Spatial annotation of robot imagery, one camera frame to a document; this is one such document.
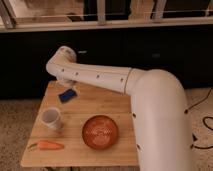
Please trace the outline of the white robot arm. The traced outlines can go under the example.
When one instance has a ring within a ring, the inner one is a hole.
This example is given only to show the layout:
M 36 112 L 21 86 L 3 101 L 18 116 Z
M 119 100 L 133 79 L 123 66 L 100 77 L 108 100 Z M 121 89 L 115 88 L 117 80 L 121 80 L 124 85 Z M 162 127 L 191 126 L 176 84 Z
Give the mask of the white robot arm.
M 195 171 L 187 99 L 173 74 L 78 64 L 67 46 L 55 52 L 46 70 L 65 87 L 77 81 L 130 96 L 140 171 Z

